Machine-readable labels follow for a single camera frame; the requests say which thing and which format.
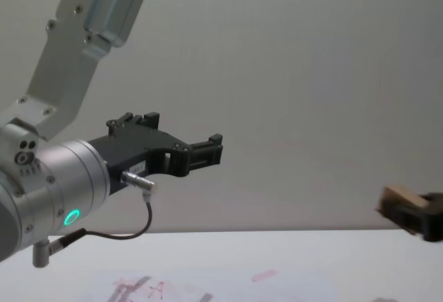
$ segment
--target black cable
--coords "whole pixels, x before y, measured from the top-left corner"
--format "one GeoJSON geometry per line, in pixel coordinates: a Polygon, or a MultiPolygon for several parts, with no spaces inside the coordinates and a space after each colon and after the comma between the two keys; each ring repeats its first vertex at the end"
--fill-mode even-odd
{"type": "Polygon", "coordinates": [[[109,234],[105,234],[105,233],[99,233],[97,231],[87,231],[86,235],[99,236],[101,238],[109,238],[111,240],[132,240],[133,238],[137,238],[137,237],[143,235],[144,233],[146,233],[147,230],[151,226],[151,222],[152,222],[152,207],[151,207],[151,203],[146,203],[146,207],[147,207],[147,213],[148,213],[147,224],[146,224],[146,226],[143,227],[143,229],[141,231],[139,231],[138,233],[135,233],[134,235],[114,236],[114,235],[109,235],[109,234]]]}
{"type": "Polygon", "coordinates": [[[68,247],[69,245],[72,245],[75,241],[78,241],[80,238],[86,235],[87,230],[84,228],[81,228],[77,231],[73,231],[70,234],[67,234],[65,236],[62,236],[58,239],[60,244],[62,245],[63,249],[68,247]]]}

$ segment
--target white tabletop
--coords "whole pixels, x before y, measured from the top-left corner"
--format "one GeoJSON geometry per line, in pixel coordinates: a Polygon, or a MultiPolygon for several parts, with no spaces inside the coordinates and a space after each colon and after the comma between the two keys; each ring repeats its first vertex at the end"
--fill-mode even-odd
{"type": "Polygon", "coordinates": [[[104,270],[184,269],[320,271],[340,302],[443,300],[443,245],[403,231],[165,233],[125,242],[86,237],[45,269],[33,268],[31,254],[27,249],[0,264],[1,301],[79,302],[104,270]]]}

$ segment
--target mounting screw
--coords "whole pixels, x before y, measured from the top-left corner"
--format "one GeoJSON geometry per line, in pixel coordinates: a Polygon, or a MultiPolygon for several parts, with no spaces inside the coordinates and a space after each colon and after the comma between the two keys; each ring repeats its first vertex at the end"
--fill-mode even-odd
{"type": "Polygon", "coordinates": [[[55,21],[50,20],[48,21],[48,26],[46,27],[48,30],[53,30],[55,27],[55,21]]]}
{"type": "Polygon", "coordinates": [[[82,12],[83,12],[83,6],[81,4],[77,5],[74,9],[74,13],[79,15],[82,12]]]}
{"type": "Polygon", "coordinates": [[[54,182],[55,182],[55,177],[49,175],[49,176],[46,178],[46,182],[48,182],[49,184],[54,183],[54,182]]]}
{"type": "Polygon", "coordinates": [[[53,109],[52,108],[46,108],[43,111],[43,115],[51,115],[53,113],[53,109]]]}

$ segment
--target metal bracket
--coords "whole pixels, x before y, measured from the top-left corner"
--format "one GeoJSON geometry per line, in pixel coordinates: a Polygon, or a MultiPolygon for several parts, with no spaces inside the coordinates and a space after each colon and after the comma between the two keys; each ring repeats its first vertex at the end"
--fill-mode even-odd
{"type": "Polygon", "coordinates": [[[77,116],[98,62],[129,36],[143,0],[61,0],[26,95],[0,115],[46,141],[77,116]]]}

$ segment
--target sticker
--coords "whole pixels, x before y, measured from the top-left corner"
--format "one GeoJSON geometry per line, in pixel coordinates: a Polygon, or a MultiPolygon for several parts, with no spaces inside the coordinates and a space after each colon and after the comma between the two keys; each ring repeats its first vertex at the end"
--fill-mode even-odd
{"type": "Polygon", "coordinates": [[[141,172],[144,172],[146,170],[146,161],[142,161],[140,163],[137,163],[135,166],[132,166],[129,171],[132,174],[140,174],[141,172]]]}

